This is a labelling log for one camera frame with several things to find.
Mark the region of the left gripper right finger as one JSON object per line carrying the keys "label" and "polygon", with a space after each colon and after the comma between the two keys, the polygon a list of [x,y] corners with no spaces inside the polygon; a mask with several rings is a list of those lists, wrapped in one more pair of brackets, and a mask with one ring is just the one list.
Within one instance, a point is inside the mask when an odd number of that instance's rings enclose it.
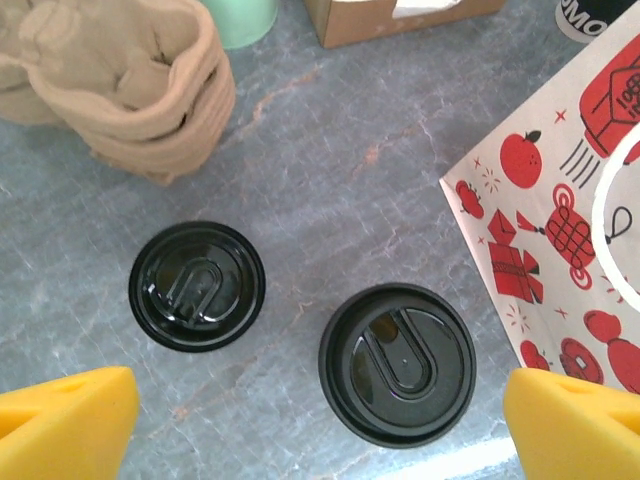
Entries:
{"label": "left gripper right finger", "polygon": [[519,368],[503,411],[526,480],[640,480],[640,395]]}

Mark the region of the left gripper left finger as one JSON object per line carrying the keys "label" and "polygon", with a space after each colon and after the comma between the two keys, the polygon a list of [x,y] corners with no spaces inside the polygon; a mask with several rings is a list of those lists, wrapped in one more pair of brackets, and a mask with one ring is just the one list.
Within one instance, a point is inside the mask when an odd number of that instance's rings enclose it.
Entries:
{"label": "left gripper left finger", "polygon": [[124,366],[1,393],[0,480],[116,480],[139,405]]}

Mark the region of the red white paper bag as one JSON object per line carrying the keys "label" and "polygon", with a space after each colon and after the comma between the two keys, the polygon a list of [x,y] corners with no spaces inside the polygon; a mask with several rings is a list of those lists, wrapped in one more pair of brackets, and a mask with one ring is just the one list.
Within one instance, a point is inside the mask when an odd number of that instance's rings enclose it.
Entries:
{"label": "red white paper bag", "polygon": [[440,184],[519,361],[640,394],[640,1]]}

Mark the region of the black plastic cup lid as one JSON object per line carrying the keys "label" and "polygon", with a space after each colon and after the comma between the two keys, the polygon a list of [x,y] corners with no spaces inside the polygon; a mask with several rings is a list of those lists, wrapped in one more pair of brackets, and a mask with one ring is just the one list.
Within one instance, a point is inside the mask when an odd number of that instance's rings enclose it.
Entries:
{"label": "black plastic cup lid", "polygon": [[414,284],[367,288],[342,303],[320,341],[323,394],[340,421],[378,446],[431,443],[466,412],[477,360],[442,297]]}

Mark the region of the stack of paper cups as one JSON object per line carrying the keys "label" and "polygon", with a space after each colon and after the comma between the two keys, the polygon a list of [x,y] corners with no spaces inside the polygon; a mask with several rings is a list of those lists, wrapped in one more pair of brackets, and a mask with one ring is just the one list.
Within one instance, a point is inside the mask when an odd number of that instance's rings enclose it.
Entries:
{"label": "stack of paper cups", "polygon": [[555,21],[571,40],[588,44],[638,0],[559,0]]}

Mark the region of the mint green holder cup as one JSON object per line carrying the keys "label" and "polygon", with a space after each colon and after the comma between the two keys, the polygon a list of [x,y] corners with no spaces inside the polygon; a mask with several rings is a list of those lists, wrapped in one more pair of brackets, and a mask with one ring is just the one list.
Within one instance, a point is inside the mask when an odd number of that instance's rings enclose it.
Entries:
{"label": "mint green holder cup", "polygon": [[247,47],[273,27],[279,0],[199,0],[210,12],[226,50]]}

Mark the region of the stack of white napkins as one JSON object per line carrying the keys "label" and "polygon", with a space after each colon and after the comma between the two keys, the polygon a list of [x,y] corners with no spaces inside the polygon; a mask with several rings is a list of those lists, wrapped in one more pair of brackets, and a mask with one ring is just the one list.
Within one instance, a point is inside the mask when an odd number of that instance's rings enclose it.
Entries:
{"label": "stack of white napkins", "polygon": [[462,0],[396,0],[393,19],[416,17],[443,12],[458,5]]}

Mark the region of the brown cardboard napkin box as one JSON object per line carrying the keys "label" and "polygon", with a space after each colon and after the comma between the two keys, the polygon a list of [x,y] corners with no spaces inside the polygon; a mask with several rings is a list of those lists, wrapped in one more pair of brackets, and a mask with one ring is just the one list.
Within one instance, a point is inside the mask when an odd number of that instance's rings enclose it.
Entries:
{"label": "brown cardboard napkin box", "polygon": [[462,0],[453,8],[393,19],[396,0],[303,0],[320,44],[342,47],[499,12],[507,0]]}

